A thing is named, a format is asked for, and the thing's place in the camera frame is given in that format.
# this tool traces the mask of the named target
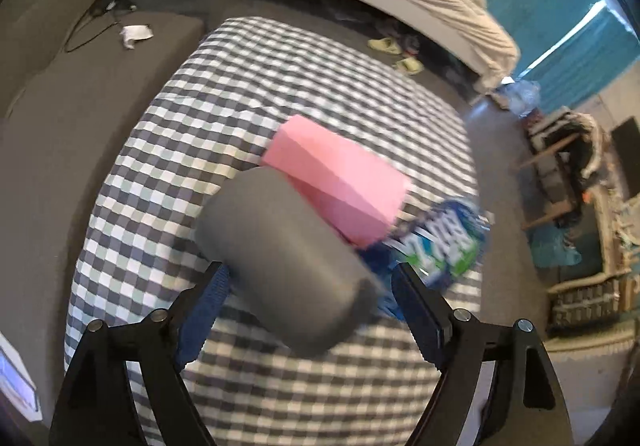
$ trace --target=plastic bag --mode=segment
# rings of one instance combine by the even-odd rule
[[[526,118],[540,104],[540,84],[522,80],[506,85],[504,93],[509,99],[509,110],[519,118]]]
[[[577,266],[582,255],[566,236],[553,224],[545,224],[532,230],[529,247],[536,267]]]
[[[391,291],[391,273],[398,263],[409,263],[425,286],[439,292],[462,278],[482,259],[491,218],[467,199],[447,199],[360,251],[384,287],[380,311],[404,321]]]

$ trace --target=checkered fabric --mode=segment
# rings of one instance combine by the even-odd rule
[[[105,179],[78,258],[65,365],[89,321],[140,321],[206,269],[192,227],[207,196],[255,166],[302,114],[412,179],[399,217],[476,193],[461,119],[395,70],[338,42],[264,18],[227,20],[156,96]],[[470,272],[447,295],[479,309]],[[162,444],[140,368],[130,382],[149,444]],[[297,358],[231,295],[183,375],[220,445],[404,444],[438,381],[408,328],[381,318],[316,360]]]

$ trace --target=crumpled paper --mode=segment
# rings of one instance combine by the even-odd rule
[[[154,34],[148,25],[125,25],[120,35],[124,47],[133,49],[135,42],[152,38]]]

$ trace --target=yellow slipper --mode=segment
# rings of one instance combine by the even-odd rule
[[[424,65],[415,57],[409,56],[408,58],[404,58],[403,60],[394,63],[394,68],[401,74],[413,76],[414,74],[422,72],[424,70]]]
[[[382,38],[380,40],[369,40],[367,45],[373,50],[386,52],[387,54],[402,54],[402,49],[393,38]]]

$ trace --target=gray sofa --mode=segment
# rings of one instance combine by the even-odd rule
[[[66,52],[94,1],[0,3],[0,332],[36,384],[46,426],[63,379],[71,277],[100,185],[146,106],[222,20],[225,3],[130,0],[137,10],[122,23],[149,24],[153,38],[127,50],[112,26]],[[112,21],[109,13],[91,20],[67,47]]]

